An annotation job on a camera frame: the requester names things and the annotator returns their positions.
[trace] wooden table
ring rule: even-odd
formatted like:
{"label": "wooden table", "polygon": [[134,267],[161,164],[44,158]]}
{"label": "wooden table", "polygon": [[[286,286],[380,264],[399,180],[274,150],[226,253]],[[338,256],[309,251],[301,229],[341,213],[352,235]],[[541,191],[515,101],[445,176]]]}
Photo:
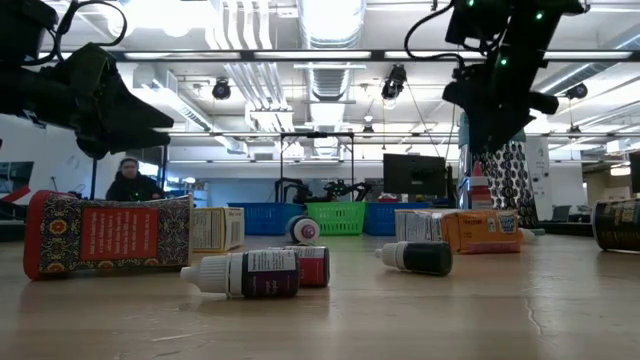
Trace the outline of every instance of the wooden table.
{"label": "wooden table", "polygon": [[[295,299],[202,296],[177,273],[30,283],[0,244],[0,359],[637,359],[640,255],[545,236],[522,254],[454,258],[449,277],[329,238],[331,284]],[[249,248],[282,244],[250,238]]]}

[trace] person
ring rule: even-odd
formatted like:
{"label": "person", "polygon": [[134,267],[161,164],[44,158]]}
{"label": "person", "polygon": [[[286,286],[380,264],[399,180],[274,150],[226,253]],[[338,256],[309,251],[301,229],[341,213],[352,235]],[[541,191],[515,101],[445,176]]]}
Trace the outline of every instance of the person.
{"label": "person", "polygon": [[148,176],[140,174],[139,163],[134,158],[124,158],[116,178],[107,190],[106,199],[110,201],[148,201],[161,199],[164,192]]}

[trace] cardboard box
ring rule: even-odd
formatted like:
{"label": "cardboard box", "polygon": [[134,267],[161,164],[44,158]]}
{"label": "cardboard box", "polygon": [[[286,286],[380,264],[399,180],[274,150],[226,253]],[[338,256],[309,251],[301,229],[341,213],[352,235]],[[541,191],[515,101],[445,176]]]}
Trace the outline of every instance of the cardboard box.
{"label": "cardboard box", "polygon": [[189,253],[223,253],[244,245],[243,208],[195,208],[191,212]]}
{"label": "cardboard box", "polygon": [[397,241],[447,242],[460,254],[520,252],[515,211],[396,210]]}

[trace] orange box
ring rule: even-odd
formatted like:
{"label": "orange box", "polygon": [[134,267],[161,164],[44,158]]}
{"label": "orange box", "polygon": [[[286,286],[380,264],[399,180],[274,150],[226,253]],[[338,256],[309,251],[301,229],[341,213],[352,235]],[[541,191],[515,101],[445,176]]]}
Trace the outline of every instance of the orange box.
{"label": "orange box", "polygon": [[445,241],[459,254],[520,252],[515,211],[396,210],[398,241]]}

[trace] black monitor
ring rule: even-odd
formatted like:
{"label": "black monitor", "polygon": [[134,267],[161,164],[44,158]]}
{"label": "black monitor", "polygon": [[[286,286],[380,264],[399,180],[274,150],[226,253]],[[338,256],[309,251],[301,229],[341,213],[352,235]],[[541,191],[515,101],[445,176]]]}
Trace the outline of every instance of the black monitor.
{"label": "black monitor", "polygon": [[629,154],[631,163],[631,192],[640,192],[640,151]]}
{"label": "black monitor", "polygon": [[391,194],[446,194],[444,158],[420,155],[384,154],[384,192]]}

